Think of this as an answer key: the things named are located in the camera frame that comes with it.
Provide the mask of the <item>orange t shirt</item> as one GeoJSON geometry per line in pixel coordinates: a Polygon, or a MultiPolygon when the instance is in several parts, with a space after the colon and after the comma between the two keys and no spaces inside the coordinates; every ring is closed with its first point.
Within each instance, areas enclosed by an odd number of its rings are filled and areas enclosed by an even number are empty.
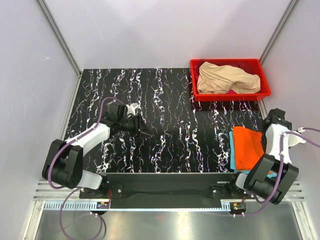
{"type": "Polygon", "coordinates": [[[262,133],[243,126],[235,126],[232,135],[235,169],[250,171],[264,155],[262,133]]]}

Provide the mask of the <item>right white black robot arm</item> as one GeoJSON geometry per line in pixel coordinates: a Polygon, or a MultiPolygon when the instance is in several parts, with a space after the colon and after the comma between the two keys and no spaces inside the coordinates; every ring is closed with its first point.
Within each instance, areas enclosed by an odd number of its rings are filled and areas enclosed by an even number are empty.
{"type": "Polygon", "coordinates": [[[296,180],[299,169],[289,156],[292,123],[285,119],[285,111],[271,109],[262,122],[262,141],[265,153],[249,173],[238,173],[227,185],[228,195],[239,198],[250,194],[258,203],[279,204],[296,180]]]}

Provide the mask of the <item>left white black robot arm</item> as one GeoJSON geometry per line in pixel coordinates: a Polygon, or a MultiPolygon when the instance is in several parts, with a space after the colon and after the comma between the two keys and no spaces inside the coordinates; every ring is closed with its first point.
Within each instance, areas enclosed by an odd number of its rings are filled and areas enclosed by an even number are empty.
{"type": "Polygon", "coordinates": [[[93,148],[118,132],[132,137],[151,138],[152,133],[142,116],[137,113],[138,103],[112,104],[99,114],[97,123],[67,140],[54,140],[42,169],[42,177],[53,189],[88,189],[97,198],[108,193],[106,177],[83,168],[83,158],[93,148]]]}

